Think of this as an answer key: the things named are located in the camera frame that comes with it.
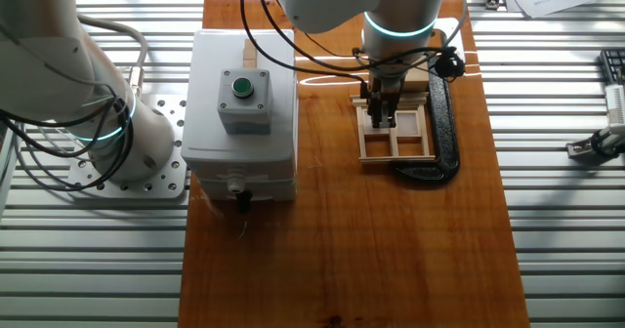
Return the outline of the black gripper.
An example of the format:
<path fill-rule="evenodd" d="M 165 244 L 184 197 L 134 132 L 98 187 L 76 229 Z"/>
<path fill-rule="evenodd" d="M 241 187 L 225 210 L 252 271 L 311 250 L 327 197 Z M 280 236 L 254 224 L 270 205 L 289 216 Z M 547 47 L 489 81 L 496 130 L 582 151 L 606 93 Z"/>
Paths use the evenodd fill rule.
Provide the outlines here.
<path fill-rule="evenodd" d="M 370 69 L 365 84 L 360 86 L 359 97 L 369 100 L 369 115 L 372 127 L 384 128 L 396 126 L 397 100 L 401 95 L 405 72 L 383 72 Z"/>

